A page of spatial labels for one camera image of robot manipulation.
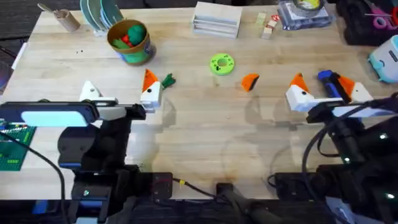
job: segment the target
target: small wooden block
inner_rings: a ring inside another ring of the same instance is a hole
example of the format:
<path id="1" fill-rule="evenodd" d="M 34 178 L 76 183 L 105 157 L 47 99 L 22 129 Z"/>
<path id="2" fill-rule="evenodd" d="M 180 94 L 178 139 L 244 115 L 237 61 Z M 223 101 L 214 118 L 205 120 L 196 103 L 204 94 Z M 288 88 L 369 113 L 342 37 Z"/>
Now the small wooden block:
<path id="1" fill-rule="evenodd" d="M 269 40 L 271 37 L 271 34 L 272 34 L 272 29 L 269 27 L 265 27 L 264 30 L 262 31 L 261 38 Z"/>
<path id="2" fill-rule="evenodd" d="M 264 21 L 266 20 L 267 14 L 265 12 L 259 12 L 256 20 L 256 24 L 264 25 Z"/>
<path id="3" fill-rule="evenodd" d="M 275 21 L 275 20 L 273 20 L 273 19 L 270 19 L 270 20 L 268 21 L 268 23 L 267 23 L 267 27 L 270 27 L 271 29 L 273 29 L 273 28 L 275 28 L 275 26 L 276 26 L 277 23 L 278 23 L 277 21 Z"/>

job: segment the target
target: red ball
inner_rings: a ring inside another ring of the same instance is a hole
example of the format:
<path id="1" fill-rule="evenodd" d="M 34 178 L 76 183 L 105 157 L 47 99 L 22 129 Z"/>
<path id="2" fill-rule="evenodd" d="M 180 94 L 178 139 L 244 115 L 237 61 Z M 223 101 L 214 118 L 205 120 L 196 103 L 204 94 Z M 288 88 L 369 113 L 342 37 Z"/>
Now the red ball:
<path id="1" fill-rule="evenodd" d="M 126 35 L 124 35 L 123 37 L 122 37 L 122 41 L 124 42 L 124 43 L 126 43 L 127 45 L 129 45 L 128 43 L 130 43 L 130 40 L 129 40 L 129 36 L 126 34 Z"/>

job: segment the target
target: black cable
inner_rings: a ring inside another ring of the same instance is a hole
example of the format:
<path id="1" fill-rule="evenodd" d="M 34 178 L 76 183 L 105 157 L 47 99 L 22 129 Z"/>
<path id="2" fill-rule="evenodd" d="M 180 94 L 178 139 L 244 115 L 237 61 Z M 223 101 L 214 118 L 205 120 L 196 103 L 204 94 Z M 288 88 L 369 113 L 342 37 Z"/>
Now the black cable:
<path id="1" fill-rule="evenodd" d="M 178 182 L 178 183 L 181 183 L 181 179 L 173 178 L 173 180 Z M 235 201 L 229 200 L 223 194 L 215 196 L 215 195 L 213 195 L 211 193 L 205 192 L 204 190 L 199 189 L 198 187 L 190 184 L 187 181 L 183 181 L 183 184 L 186 185 L 187 187 L 190 187 L 192 190 L 195 190 L 195 191 L 197 191 L 197 192 L 199 192 L 199 193 L 201 193 L 203 195 L 206 195 L 206 196 L 209 196 L 209 197 L 213 198 L 213 201 L 215 201 L 217 198 L 220 198 L 220 199 L 224 200 L 225 202 L 227 202 L 228 204 L 230 204 L 233 207 L 233 209 L 235 211 L 235 215 L 236 215 L 236 220 L 238 221 L 238 223 L 243 223 L 242 213 L 241 213 L 241 211 L 239 209 L 239 205 Z"/>
<path id="2" fill-rule="evenodd" d="M 312 196 L 312 198 L 314 199 L 314 201 L 322 204 L 322 206 L 324 207 L 324 209 L 332 216 L 334 216 L 339 222 L 344 223 L 344 224 L 350 224 L 349 222 L 347 222 L 345 219 L 339 217 L 337 214 L 335 214 L 334 212 L 332 212 L 329 207 L 321 202 L 321 200 L 318 198 L 318 196 L 316 195 L 314 189 L 312 188 L 311 184 L 310 184 L 310 180 L 308 179 L 308 170 L 307 170 L 307 161 L 308 161 L 308 156 L 310 154 L 310 151 L 313 147 L 313 145 L 315 144 L 315 142 L 317 140 L 319 140 L 323 135 L 325 135 L 329 129 L 331 129 L 334 125 L 336 125 L 338 122 L 340 122 L 343 119 L 348 118 L 349 116 L 351 116 L 352 114 L 355 114 L 365 108 L 367 108 L 368 106 L 370 106 L 371 101 L 369 102 L 365 102 L 362 105 L 354 108 L 353 110 L 335 118 L 334 120 L 332 120 L 330 123 L 328 123 L 327 125 L 325 125 L 325 127 L 323 127 L 309 142 L 307 148 L 304 151 L 303 154 L 303 161 L 302 161 L 302 174 L 303 174 L 303 179 L 304 179 L 304 183 L 305 186 L 309 192 L 309 194 Z"/>
<path id="3" fill-rule="evenodd" d="M 268 176 L 268 178 L 267 178 L 268 184 L 269 184 L 271 187 L 277 189 L 278 186 L 277 186 L 276 184 L 271 183 L 271 179 L 272 179 L 272 178 L 274 178 L 274 181 L 275 181 L 275 174 L 272 174 L 272 175 L 269 175 L 269 176 Z"/>
<path id="4" fill-rule="evenodd" d="M 178 179 L 178 178 L 173 178 L 173 180 L 176 181 L 176 182 L 178 182 L 178 183 L 180 183 L 180 181 L 181 181 L 181 179 Z M 184 185 L 186 185 L 187 187 L 190 187 L 192 190 L 194 190 L 194 191 L 196 191 L 196 192 L 199 192 L 199 193 L 201 193 L 201 194 L 203 194 L 203 195 L 209 196 L 209 197 L 211 197 L 211 198 L 216 198 L 215 195 L 213 195 L 213 194 L 211 194 L 211 193 L 208 193 L 208 192 L 205 192 L 204 190 L 201 190 L 201 189 L 197 188 L 196 186 L 190 184 L 190 183 L 187 182 L 187 181 L 184 181 Z"/>
<path id="5" fill-rule="evenodd" d="M 324 153 L 324 152 L 321 151 L 321 144 L 322 144 L 323 138 L 325 138 L 326 134 L 327 134 L 327 132 L 323 133 L 323 134 L 320 136 L 320 138 L 318 139 L 318 144 L 317 144 L 318 152 L 319 152 L 321 155 L 323 155 L 323 156 L 325 156 L 325 157 L 328 157 L 328 158 L 340 157 L 339 154 L 327 154 L 327 153 Z"/>
<path id="6" fill-rule="evenodd" d="M 31 147 L 17 141 L 16 139 L 14 139 L 13 137 L 9 136 L 8 134 L 4 134 L 2 132 L 0 132 L 0 135 L 11 140 L 12 142 L 16 143 L 17 145 L 26 148 L 29 152 L 35 154 L 37 157 L 41 158 L 42 160 L 44 160 L 46 163 L 48 163 L 58 174 L 59 178 L 60 178 L 60 182 L 61 182 L 61 212 L 62 212 L 62 218 L 63 221 L 65 222 L 65 224 L 70 224 L 70 221 L 68 219 L 68 215 L 66 213 L 66 208 L 65 208 L 65 178 L 63 177 L 63 174 L 61 172 L 61 170 L 53 163 L 51 162 L 49 159 L 47 159 L 45 156 L 41 155 L 39 152 L 37 152 L 36 150 L 32 149 Z"/>

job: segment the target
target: tape roll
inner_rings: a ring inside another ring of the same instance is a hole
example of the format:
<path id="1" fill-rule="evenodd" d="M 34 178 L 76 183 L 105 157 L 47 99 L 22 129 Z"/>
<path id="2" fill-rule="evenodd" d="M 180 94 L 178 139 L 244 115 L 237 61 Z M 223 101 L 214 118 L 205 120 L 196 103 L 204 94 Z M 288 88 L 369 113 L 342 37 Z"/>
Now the tape roll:
<path id="1" fill-rule="evenodd" d="M 292 0 L 292 12 L 298 16 L 311 18 L 324 7 L 324 0 Z"/>

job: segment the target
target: wooden table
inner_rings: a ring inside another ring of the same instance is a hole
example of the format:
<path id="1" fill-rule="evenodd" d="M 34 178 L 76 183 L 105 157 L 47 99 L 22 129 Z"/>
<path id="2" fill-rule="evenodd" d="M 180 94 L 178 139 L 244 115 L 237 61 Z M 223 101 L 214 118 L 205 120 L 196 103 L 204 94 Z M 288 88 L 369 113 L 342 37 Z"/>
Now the wooden table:
<path id="1" fill-rule="evenodd" d="M 148 26 L 157 54 L 142 67 L 126 65 L 107 44 L 94 37 L 80 11 L 72 12 L 83 24 L 75 33 L 64 31 L 52 15 L 43 13 L 14 72 L 4 101 L 77 101 L 85 80 L 104 96 L 121 103 L 138 103 L 145 68 L 159 79 L 173 73 L 177 79 L 163 94 L 163 103 L 146 121 L 134 122 L 126 163 L 142 170 L 172 172 L 204 190 L 217 182 L 233 182 L 247 197 L 275 198 L 266 184 L 275 172 L 299 171 L 309 139 L 321 127 L 305 124 L 305 113 L 291 112 L 285 91 L 302 72 L 311 93 L 322 96 L 315 78 L 331 69 L 362 82 L 374 97 L 390 95 L 396 85 L 383 85 L 367 63 L 373 48 L 345 45 L 338 23 L 324 29 L 284 31 L 278 25 L 271 40 L 260 39 L 255 25 L 258 12 L 276 14 L 276 6 L 244 7 L 236 40 L 193 34 L 193 9 L 122 10 L 126 18 Z M 234 71 L 213 75 L 210 58 L 217 53 L 234 57 Z M 260 74 L 255 89 L 246 93 L 240 81 Z M 39 128 L 31 144 L 57 163 L 57 139 L 63 128 Z M 334 150 L 329 139 L 323 150 Z M 308 167 L 340 162 L 320 156 L 316 149 Z M 73 184 L 63 169 L 67 192 Z M 20 172 L 0 173 L 0 198 L 60 198 L 60 182 L 44 161 L 28 153 Z M 186 187 L 174 186 L 174 198 L 203 198 Z"/>

